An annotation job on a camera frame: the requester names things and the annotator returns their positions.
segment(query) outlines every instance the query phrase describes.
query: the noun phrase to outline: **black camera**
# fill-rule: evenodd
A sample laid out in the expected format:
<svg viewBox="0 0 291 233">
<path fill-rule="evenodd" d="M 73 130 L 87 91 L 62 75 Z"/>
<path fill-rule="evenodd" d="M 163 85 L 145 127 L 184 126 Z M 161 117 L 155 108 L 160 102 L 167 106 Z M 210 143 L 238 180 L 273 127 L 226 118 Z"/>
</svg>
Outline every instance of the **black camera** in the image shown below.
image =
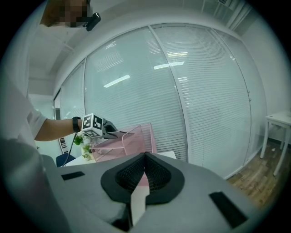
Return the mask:
<svg viewBox="0 0 291 233">
<path fill-rule="evenodd" d="M 83 27 L 85 27 L 87 31 L 91 31 L 100 21 L 100 14 L 96 12 L 91 17 L 88 17 L 87 23 L 83 24 Z"/>
</svg>

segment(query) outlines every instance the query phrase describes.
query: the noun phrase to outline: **white wall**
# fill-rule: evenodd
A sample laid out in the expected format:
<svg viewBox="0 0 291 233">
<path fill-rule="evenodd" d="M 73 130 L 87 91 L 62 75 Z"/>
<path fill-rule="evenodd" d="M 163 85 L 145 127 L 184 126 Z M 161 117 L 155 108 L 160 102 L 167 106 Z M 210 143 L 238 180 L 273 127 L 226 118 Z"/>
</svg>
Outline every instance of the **white wall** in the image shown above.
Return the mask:
<svg viewBox="0 0 291 233">
<path fill-rule="evenodd" d="M 30 78 L 28 81 L 28 93 L 52 96 L 54 93 L 54 80 Z"/>
<path fill-rule="evenodd" d="M 267 114 L 290 111 L 291 68 L 278 38 L 268 24 L 259 17 L 242 39 L 259 70 L 265 89 Z M 282 129 L 271 129 L 269 137 L 282 140 Z"/>
<path fill-rule="evenodd" d="M 129 14 L 115 18 L 93 30 L 76 48 L 74 54 L 70 55 L 59 69 L 56 76 L 54 96 L 57 94 L 61 84 L 73 69 L 91 52 L 96 50 L 105 42 L 125 32 L 160 23 L 189 23 L 212 27 L 226 32 L 236 38 L 240 38 L 235 32 L 226 28 L 212 16 L 202 14 L 195 10 L 181 8 L 154 8 L 134 11 Z"/>
<path fill-rule="evenodd" d="M 30 61 L 29 78 L 54 80 L 55 74 L 47 74 L 47 72 L 44 69 L 32 66 Z"/>
</svg>

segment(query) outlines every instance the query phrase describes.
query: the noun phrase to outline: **white sleeve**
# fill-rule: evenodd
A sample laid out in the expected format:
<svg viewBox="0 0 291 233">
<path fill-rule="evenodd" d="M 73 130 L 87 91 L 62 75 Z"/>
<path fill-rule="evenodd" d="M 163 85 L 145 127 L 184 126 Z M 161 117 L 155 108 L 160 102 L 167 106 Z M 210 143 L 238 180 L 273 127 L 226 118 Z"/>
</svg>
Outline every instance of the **white sleeve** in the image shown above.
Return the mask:
<svg viewBox="0 0 291 233">
<path fill-rule="evenodd" d="M 47 118 L 42 115 L 40 111 L 37 111 L 34 108 L 31 110 L 29 116 L 27 117 L 27 121 L 33 138 L 36 137 L 46 119 Z"/>
</svg>

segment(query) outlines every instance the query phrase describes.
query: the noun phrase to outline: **pink box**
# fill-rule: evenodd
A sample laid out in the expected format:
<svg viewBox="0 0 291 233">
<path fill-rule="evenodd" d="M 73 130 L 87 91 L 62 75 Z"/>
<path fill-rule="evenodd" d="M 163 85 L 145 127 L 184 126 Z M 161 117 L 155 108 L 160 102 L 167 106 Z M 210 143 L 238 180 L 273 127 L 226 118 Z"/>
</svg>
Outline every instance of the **pink box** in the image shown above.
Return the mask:
<svg viewBox="0 0 291 233">
<path fill-rule="evenodd" d="M 107 140 L 91 147 L 96 162 L 116 159 L 135 153 L 157 153 L 156 142 L 151 123 L 123 128 L 127 132 L 120 138 Z M 140 186 L 149 186 L 144 174 Z"/>
</svg>

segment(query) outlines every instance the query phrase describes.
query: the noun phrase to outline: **hand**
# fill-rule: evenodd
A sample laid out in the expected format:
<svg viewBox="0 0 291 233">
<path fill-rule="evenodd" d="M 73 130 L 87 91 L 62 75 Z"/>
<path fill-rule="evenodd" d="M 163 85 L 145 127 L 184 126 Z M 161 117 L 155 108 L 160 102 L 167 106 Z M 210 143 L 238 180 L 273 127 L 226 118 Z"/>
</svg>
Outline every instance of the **hand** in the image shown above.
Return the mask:
<svg viewBox="0 0 291 233">
<path fill-rule="evenodd" d="M 80 131 L 82 130 L 82 124 L 83 124 L 83 120 L 78 119 L 78 127 Z"/>
</svg>

